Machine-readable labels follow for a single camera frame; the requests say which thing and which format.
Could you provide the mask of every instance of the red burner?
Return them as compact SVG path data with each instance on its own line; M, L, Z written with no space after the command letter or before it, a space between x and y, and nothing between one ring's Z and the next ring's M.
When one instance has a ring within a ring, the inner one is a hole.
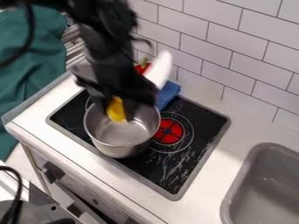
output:
M160 144L176 144L184 135L181 123L172 119L162 119L160 128L156 132L154 139Z

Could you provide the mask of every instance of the pot rim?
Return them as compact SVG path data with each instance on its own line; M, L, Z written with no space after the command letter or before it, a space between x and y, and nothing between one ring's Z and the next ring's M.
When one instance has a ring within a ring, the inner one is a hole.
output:
M144 139L144 140L142 140L142 141L140 141L140 142L137 142L137 143L133 143L133 144L125 144L125 145L115 145L115 144L110 144L110 143L104 143L104 142L98 140L95 136L93 136L93 135L90 133L89 129L87 128L87 115L88 115L89 111L90 111L93 107L95 107L94 103L93 103L93 104L87 109L87 111L85 112L85 114L84 114L84 118L83 118L83 125L84 125L84 130L86 131L86 133L87 133L87 134L88 134L94 141L96 141L96 142L99 143L99 144L103 144L103 145L110 146L110 147L132 147L132 146L137 146L138 144L143 144L143 143L146 143L147 141L149 141L149 140L156 134L156 132L157 132L157 131L159 130L159 128L160 128L161 114L160 114L159 109L158 109L156 106L154 106L154 109L155 109L155 111L156 111L156 113L157 113L157 115L158 115L158 123L157 123L157 126L156 126L155 131L154 131L153 134L151 134L148 138L146 138L146 139Z

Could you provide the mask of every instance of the sink basin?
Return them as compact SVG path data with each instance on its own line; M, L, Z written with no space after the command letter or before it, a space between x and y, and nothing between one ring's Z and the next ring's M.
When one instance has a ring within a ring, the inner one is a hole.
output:
M254 147L220 210L225 224L298 224L299 154L273 143Z

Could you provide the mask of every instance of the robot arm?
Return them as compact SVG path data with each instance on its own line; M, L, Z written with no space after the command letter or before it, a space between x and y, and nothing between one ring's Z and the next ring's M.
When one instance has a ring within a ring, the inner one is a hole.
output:
M156 86L134 68L130 31L137 22L126 0L0 0L0 8L30 3L65 11L79 24L91 67L76 66L72 72L94 102L107 106L116 95L130 102L125 105L155 104Z

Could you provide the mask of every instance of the yellow object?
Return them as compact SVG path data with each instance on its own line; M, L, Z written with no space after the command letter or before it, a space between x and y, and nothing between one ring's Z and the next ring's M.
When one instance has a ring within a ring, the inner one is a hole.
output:
M108 117L115 123L126 120L126 114L123 108L123 101L120 97L114 97L107 108Z

